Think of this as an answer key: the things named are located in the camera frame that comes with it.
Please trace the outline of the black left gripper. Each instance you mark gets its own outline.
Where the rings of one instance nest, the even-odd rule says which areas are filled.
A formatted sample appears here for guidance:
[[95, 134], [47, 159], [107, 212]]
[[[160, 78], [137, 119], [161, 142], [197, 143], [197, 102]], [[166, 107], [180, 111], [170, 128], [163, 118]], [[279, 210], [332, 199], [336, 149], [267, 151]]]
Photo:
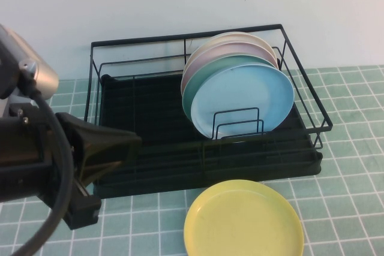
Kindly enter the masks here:
[[[30, 103], [12, 104], [8, 117], [8, 200], [37, 196], [52, 207], [60, 186], [59, 141], [47, 117]], [[73, 148], [75, 179], [64, 216], [70, 230], [98, 222], [101, 199], [83, 185], [137, 158], [142, 139], [136, 133], [102, 127], [68, 113], [57, 113]]]

